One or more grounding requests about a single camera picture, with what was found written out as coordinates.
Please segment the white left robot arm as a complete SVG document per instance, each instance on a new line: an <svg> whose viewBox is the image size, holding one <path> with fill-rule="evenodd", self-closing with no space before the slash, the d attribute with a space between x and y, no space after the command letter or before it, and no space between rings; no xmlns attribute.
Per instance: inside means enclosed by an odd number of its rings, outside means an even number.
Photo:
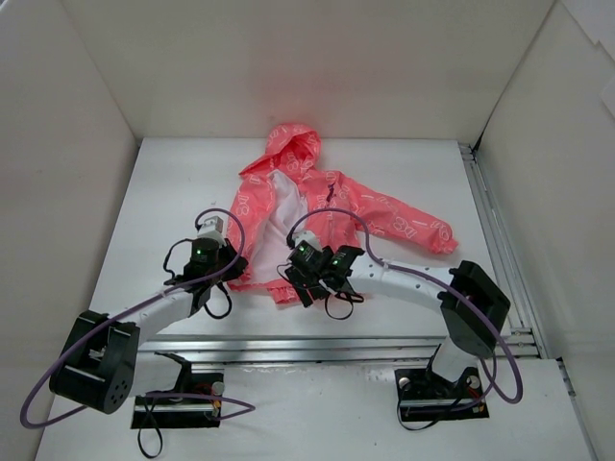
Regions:
<svg viewBox="0 0 615 461"><path fill-rule="evenodd" d="M168 280L148 303L114 314L87 310L78 316L49 376L52 393L105 414L130 397L160 393L173 403L188 398L188 360L172 352L140 357L138 351L161 330L206 308L211 290L240 278L248 265L229 239L216 234L189 243L183 270L169 270Z"/></svg>

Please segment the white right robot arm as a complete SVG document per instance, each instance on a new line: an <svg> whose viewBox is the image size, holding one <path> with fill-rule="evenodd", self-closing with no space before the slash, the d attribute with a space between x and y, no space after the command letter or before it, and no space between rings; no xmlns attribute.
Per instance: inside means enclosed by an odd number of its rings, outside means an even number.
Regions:
<svg viewBox="0 0 615 461"><path fill-rule="evenodd" d="M427 387L437 396L450 394L478 359L492 356L497 339L483 319L501 331L510 309L498 285L467 260L452 269L421 270L397 262L379 264L358 247L334 252L303 241L290 253L284 274L305 307L330 297L354 305L366 295L381 295L440 314L447 336L425 372Z"/></svg>

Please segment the pink hooded printed jacket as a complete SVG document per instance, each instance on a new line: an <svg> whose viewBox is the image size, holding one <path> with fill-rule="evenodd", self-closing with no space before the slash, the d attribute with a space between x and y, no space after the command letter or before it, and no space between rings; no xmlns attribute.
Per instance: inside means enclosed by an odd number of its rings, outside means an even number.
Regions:
<svg viewBox="0 0 615 461"><path fill-rule="evenodd" d="M288 255L288 234L307 231L322 246L355 246L359 231L416 244L435 255L458 243L445 221L378 192L317 162L321 139L305 124L272 129L264 153L239 173L227 237L248 261L233 291L264 291L276 304L299 297L278 268Z"/></svg>

